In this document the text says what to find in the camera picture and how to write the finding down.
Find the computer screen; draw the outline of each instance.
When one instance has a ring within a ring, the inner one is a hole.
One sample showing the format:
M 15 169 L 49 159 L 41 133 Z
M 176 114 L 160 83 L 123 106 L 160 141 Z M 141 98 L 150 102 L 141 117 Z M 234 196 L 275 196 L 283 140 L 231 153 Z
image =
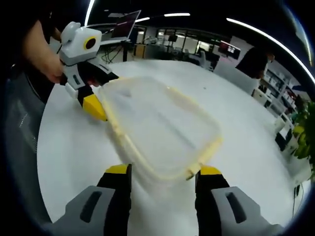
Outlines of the computer screen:
M 137 20 L 141 10 L 131 12 L 127 15 L 120 17 L 115 25 L 112 33 L 112 38 L 129 38 L 135 21 Z
M 229 44 L 227 42 L 221 41 L 218 51 L 225 54 L 227 57 L 232 57 L 238 59 L 240 56 L 241 49 Z

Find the office chair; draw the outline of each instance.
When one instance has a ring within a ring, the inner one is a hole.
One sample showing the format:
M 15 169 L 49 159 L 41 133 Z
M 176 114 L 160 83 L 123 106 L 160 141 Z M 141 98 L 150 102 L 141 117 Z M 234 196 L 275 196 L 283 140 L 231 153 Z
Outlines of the office chair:
M 259 80 L 247 76 L 228 61 L 219 60 L 213 72 L 236 85 L 249 95 L 252 95 L 253 90 L 259 86 Z

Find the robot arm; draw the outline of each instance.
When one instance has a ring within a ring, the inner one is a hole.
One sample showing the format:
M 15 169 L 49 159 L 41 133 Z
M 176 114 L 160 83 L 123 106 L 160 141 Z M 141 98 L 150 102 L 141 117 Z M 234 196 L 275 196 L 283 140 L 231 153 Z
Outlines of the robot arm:
M 64 65 L 61 85 L 74 99 L 78 99 L 83 110 L 96 119 L 106 121 L 106 114 L 87 81 L 95 79 L 100 85 L 117 79 L 112 70 L 96 57 L 101 42 L 101 31 L 81 27 L 80 23 L 69 23 L 61 34 L 60 59 Z
M 112 166 L 97 186 L 89 186 L 46 226 L 53 236 L 127 236 L 131 209 L 131 164 Z
M 269 224 L 260 206 L 214 167 L 201 167 L 195 189 L 199 236 L 275 236 L 283 230 Z

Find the green plant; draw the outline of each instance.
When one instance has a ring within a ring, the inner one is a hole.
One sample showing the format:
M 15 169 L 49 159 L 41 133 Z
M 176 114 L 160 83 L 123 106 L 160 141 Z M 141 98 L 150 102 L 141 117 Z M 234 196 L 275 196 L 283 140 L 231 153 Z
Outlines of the green plant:
M 310 102 L 305 109 L 299 112 L 296 120 L 298 125 L 293 134 L 298 137 L 299 148 L 294 155 L 297 158 L 309 158 L 312 168 L 312 182 L 315 180 L 315 103 Z

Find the plastic container lid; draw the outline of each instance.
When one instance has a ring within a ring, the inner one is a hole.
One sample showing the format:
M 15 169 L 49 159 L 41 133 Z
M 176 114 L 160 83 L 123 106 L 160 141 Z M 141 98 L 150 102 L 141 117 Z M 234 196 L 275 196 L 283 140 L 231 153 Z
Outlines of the plastic container lid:
M 214 119 L 153 78 L 112 80 L 100 88 L 99 97 L 120 158 L 144 178 L 190 179 L 221 144 Z

